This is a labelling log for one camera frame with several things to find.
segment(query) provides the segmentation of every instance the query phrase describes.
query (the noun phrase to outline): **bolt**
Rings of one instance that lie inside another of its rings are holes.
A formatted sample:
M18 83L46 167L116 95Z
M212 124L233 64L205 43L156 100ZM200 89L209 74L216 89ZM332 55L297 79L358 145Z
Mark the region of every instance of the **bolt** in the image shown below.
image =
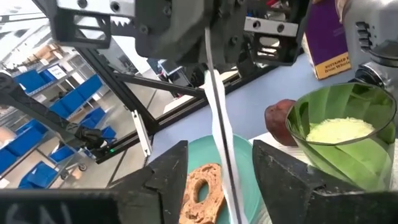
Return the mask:
M231 39L229 41L231 42L231 45L234 46L234 45L236 45L236 43L238 43L238 37L233 36L233 37L231 37Z
M145 34L145 35L147 35L148 34L148 27L147 26L145 26L145 25L141 25L140 27L139 27L139 32L141 32L142 34Z
M87 0L77 0L77 4L80 8L84 9L87 7Z
M285 25L279 24L278 27L276 28L276 31L282 32L285 29Z
M172 15L172 8L171 8L170 6L165 6L165 7L163 8L163 13L164 13L166 16L171 16L171 15Z
M114 11L114 12L119 12L119 10L120 10L120 5L119 5L119 3L116 2L116 1L112 2L112 3L111 3L111 9L112 9L112 11Z

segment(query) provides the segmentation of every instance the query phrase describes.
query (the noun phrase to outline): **blue crate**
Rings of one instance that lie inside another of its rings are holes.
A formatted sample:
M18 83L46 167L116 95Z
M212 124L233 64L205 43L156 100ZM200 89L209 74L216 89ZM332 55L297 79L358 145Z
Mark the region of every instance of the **blue crate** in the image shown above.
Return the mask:
M59 100L50 106L49 109L65 119L71 115L71 112L69 112Z
M33 170L35 170L39 164L40 163L36 164L36 166L34 166L28 173L25 174L25 176L19 182L18 189L37 189L38 188L38 186L35 186L34 184L32 184L28 181L28 177L29 177L29 174L31 174L33 172Z
M62 160L70 157L73 155L73 150L70 149L68 146L63 146L55 151L55 153L50 155L55 162L61 162Z
M102 110L102 108L97 108L97 109L93 109L92 111L90 111L84 118L85 119L91 119L92 121L94 121L95 124L98 124L101 119L105 116L105 111Z
M44 189L57 175L57 171L49 167L44 162L39 162L35 169L27 176L27 180L34 186Z
M39 75L43 78L43 80L46 83L50 83L53 82L55 80L57 80L52 74L51 72L49 72L47 69L44 70L43 72L40 72Z
M114 131L114 129L111 126L102 129L101 132L102 132L102 137L105 138L105 141L107 143L113 141L114 137L116 136L116 131Z
M83 127L94 129L97 125L92 119L84 119L80 122Z
M92 95L94 95L94 93L97 92L101 88L102 85L103 84L102 84L99 76L96 74L96 75L93 75L92 77L90 77L89 79L87 79L82 84L80 84L80 86L78 86L76 88L76 90L79 92L79 94L85 100L87 100Z
M28 123L18 128L16 134L21 134L29 128L35 128L42 134L45 134L48 131L48 129L42 123L38 122L35 119L32 119Z
M31 70L25 73L22 73L14 78L16 82L22 84L26 90L26 93L30 93L35 91L36 89L44 86L46 82L43 78L37 73L36 70Z
M76 90L72 90L66 96L64 96L60 102L67 109L69 113L74 113L82 104L85 102L85 99L77 92Z
M29 149L38 144L42 140L43 136L44 135L37 129L30 127L23 133L19 134L5 148L15 156L20 157L27 153Z
M0 149L0 173L6 171L15 162L17 162L17 157L9 152L6 147Z

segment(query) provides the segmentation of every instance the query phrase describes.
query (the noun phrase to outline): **green plate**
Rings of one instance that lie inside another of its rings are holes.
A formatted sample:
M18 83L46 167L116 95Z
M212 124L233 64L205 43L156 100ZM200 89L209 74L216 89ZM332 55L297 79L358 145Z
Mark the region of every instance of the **green plate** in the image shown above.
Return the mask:
M252 162L252 144L247 140L234 135L235 158L239 169L239 178L243 191L244 212L249 223L256 221L261 207L261 193L254 175ZM188 173L194 169L209 163L221 164L213 136L205 136L189 143L188 145ZM202 187L199 193L199 201L206 198L208 186ZM217 218L216 224L229 223L228 208L225 206Z

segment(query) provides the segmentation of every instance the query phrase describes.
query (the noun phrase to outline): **blue table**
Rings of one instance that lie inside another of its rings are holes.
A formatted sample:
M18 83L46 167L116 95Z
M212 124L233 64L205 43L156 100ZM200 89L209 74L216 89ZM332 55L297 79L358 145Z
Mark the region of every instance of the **blue table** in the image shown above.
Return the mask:
M267 132L264 111L269 105L289 98L296 100L317 88L347 82L354 71L317 80L306 55L301 55L291 67L277 68L226 97L226 107L232 129L246 139ZM179 140L193 141L211 134L211 111L206 106L190 116L156 133L149 162L163 154Z

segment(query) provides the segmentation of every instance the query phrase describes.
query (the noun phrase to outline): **grated cheese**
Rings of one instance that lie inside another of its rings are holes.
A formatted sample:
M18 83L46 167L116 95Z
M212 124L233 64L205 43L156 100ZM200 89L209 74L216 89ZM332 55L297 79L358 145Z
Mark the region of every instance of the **grated cheese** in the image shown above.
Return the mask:
M326 119L310 130L307 141L336 144L365 137L373 131L373 126L361 119Z

